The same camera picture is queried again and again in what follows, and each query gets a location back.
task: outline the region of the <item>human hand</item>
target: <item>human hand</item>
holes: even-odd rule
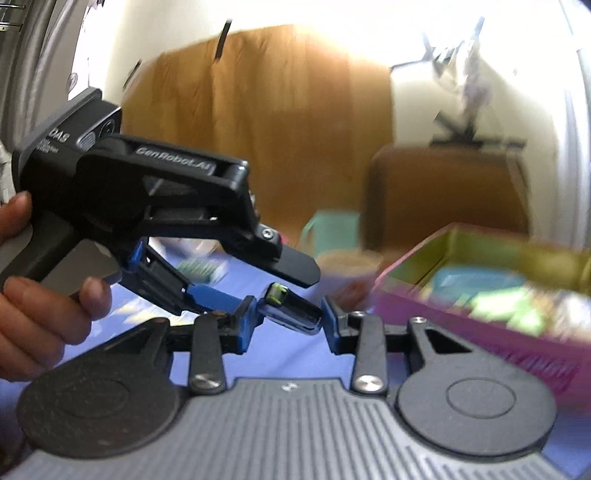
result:
[[[0,207],[0,244],[28,225],[32,209],[27,192]],[[92,321],[110,309],[111,288],[99,278],[87,278],[75,301],[27,278],[10,277],[0,294],[0,378],[28,381],[55,366],[65,345],[82,343]]]

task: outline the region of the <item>blue tablecloth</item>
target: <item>blue tablecloth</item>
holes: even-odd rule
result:
[[[229,273],[216,288],[236,297],[255,295],[274,278],[234,258],[229,259]],[[293,287],[306,295],[311,292]],[[132,328],[154,316],[168,316],[146,301],[139,299],[121,286],[113,288],[113,311],[107,318],[95,322],[90,338],[82,345],[69,347],[66,359]],[[173,324],[192,321],[192,316],[170,317]],[[175,355],[171,379],[186,384],[188,354]],[[324,335],[308,337],[292,332],[266,320],[256,329],[248,352],[242,356],[225,355],[224,364],[228,382],[237,377],[275,378],[341,378],[349,385],[353,356],[335,356],[330,353]],[[391,359],[391,381],[401,382],[404,369],[400,359]],[[0,445],[14,450],[21,434],[14,410],[18,395],[24,384],[9,384],[0,381]],[[544,449],[545,455],[568,475],[576,478],[591,465],[591,416],[579,417],[561,413],[556,427]]]

